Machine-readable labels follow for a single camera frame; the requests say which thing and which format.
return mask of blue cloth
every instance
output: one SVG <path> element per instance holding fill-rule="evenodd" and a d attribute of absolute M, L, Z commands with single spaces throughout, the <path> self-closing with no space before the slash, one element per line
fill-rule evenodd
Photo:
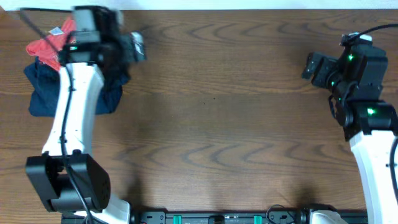
<path fill-rule="evenodd" d="M 58 95 L 60 92 L 60 77 L 57 71 L 43 64 L 36 57 L 35 62 L 24 69 L 26 77 L 35 90 L 30 99 L 29 112 L 33 116 L 55 116 Z M 109 71 L 111 74 L 119 74 L 116 77 L 105 80 L 104 88 L 99 93 L 96 114 L 108 114 L 116 110 L 122 97 L 122 85 L 129 81 L 129 75 L 122 69 Z"/>

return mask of green led light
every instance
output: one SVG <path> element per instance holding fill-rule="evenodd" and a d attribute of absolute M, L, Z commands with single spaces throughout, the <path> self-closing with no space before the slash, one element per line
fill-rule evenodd
<path fill-rule="evenodd" d="M 376 113 L 376 111 L 374 109 L 368 108 L 368 115 L 372 115 L 372 114 L 375 114 L 375 113 Z"/>

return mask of green connector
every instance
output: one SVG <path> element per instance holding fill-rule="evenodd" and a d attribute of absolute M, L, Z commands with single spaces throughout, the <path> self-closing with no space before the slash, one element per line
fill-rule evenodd
<path fill-rule="evenodd" d="M 262 217 L 259 215 L 254 216 L 254 224 L 262 224 Z"/>
<path fill-rule="evenodd" d="M 181 215 L 174 215 L 174 216 L 173 216 L 173 224 L 182 224 L 182 217 L 181 217 Z"/>

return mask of wood grain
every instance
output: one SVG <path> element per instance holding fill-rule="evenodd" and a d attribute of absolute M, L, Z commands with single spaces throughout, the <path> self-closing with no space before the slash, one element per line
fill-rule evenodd
<path fill-rule="evenodd" d="M 42 30 L 66 14 L 29 13 Z M 341 34 L 397 22 L 396 11 L 126 11 L 148 61 L 114 114 L 97 116 L 96 160 L 133 206 L 265 210 L 306 202 L 365 208 L 356 162 L 330 116 L 326 90 L 301 79 L 307 54 L 339 56 Z M 24 50 L 38 37 L 0 20 L 0 223 L 59 223 L 24 173 L 52 118 L 31 116 Z M 396 30 L 373 34 L 387 50 L 383 98 L 398 105 Z"/>

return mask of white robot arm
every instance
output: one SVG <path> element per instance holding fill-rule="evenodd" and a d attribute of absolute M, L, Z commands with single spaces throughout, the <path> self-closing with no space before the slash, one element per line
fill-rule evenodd
<path fill-rule="evenodd" d="M 145 60 L 143 38 L 138 32 L 121 35 L 120 12 L 105 7 L 79 6 L 73 16 L 76 31 L 68 40 L 73 36 L 76 43 L 67 40 L 59 55 L 63 67 L 53 127 L 42 156 L 29 157 L 26 172 L 48 211 L 89 217 L 90 224 L 92 217 L 97 223 L 129 224 L 130 205 L 110 192 L 109 175 L 93 159 L 91 139 L 106 79 Z M 107 77 L 103 70 L 110 71 Z M 59 174 L 62 169 L 68 174 Z"/>
<path fill-rule="evenodd" d="M 379 100 L 387 57 L 365 35 L 376 29 L 344 35 L 340 58 L 311 53 L 302 76 L 313 76 L 313 85 L 331 92 L 332 116 L 343 127 L 359 167 L 369 223 L 398 223 L 398 121 L 394 107 Z M 311 223 L 344 223 L 335 213 L 330 218 L 323 212 L 314 212 Z"/>

